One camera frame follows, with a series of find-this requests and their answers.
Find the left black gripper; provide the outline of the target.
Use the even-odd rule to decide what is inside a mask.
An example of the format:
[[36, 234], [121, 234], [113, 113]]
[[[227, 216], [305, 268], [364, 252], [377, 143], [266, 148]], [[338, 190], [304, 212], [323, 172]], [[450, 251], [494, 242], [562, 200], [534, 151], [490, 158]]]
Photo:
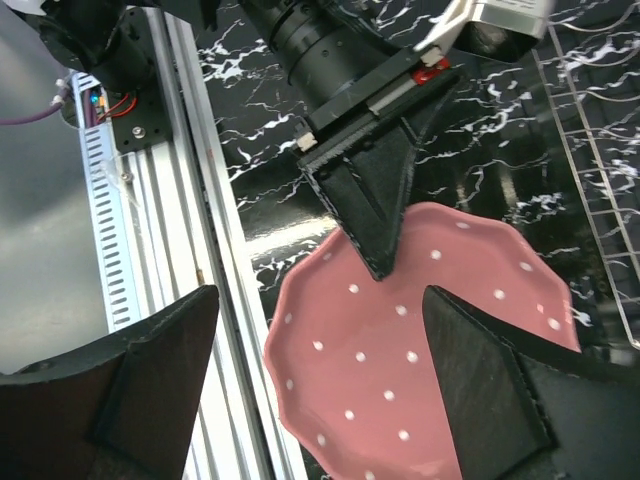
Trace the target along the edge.
[[415, 143], [461, 80], [430, 47], [397, 47], [336, 1], [244, 1], [243, 12], [305, 104], [298, 161], [371, 276], [395, 265]]

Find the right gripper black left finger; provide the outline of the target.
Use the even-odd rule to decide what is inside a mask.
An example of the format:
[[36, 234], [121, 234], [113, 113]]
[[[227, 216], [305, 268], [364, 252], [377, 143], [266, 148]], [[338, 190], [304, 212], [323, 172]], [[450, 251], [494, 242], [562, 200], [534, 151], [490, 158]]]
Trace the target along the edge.
[[205, 285], [2, 376], [2, 478], [181, 478], [218, 313], [218, 290]]

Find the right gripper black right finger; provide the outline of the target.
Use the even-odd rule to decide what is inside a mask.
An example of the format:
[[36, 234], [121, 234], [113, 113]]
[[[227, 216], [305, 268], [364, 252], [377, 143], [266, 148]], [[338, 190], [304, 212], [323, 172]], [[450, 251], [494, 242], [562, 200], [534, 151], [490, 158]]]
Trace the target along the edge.
[[441, 287], [423, 323], [465, 479], [636, 479], [639, 371], [503, 322]]

